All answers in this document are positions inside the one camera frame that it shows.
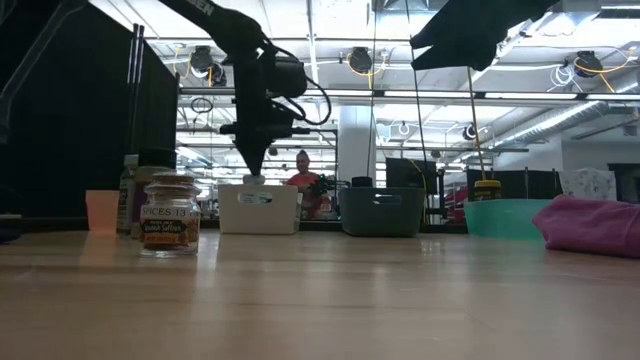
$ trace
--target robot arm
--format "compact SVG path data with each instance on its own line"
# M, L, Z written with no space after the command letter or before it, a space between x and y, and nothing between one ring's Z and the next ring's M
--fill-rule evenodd
M278 96L291 101L304 94L308 80L304 64L274 46L255 20L238 11L209 0L159 1L209 33L227 53L234 70L237 121L222 126L220 133L235 135L234 144L251 174L260 175L265 151L275 139L309 133L308 129L293 128L294 120L305 120L304 113L272 101ZM278 52L287 56L276 56Z
M267 46L260 24L236 10L209 0L159 0L206 31L230 57L246 57Z

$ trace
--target jar lid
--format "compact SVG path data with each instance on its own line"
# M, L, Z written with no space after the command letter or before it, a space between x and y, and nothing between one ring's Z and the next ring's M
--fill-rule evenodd
M124 156L124 166L138 165L138 154L129 154Z
M191 175L175 172L163 172L154 174L152 181L162 185L193 185L195 179Z
M140 158L138 165L142 166L159 166L169 169L176 168L176 152L170 149L140 149Z

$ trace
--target spice jar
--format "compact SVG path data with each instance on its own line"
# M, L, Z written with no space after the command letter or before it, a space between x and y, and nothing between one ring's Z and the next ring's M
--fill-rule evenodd
M188 175L159 173L144 189L148 198L140 209L143 256L196 254L200 236L200 193Z

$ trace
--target plastic cup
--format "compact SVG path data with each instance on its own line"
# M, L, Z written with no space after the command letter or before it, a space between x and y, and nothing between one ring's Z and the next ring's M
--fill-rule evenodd
M87 190L89 231L115 234L119 195L117 190Z

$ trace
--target pink cloth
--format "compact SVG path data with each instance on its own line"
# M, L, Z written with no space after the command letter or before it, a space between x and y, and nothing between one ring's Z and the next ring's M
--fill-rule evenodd
M640 206L560 195L534 218L550 250L640 258Z

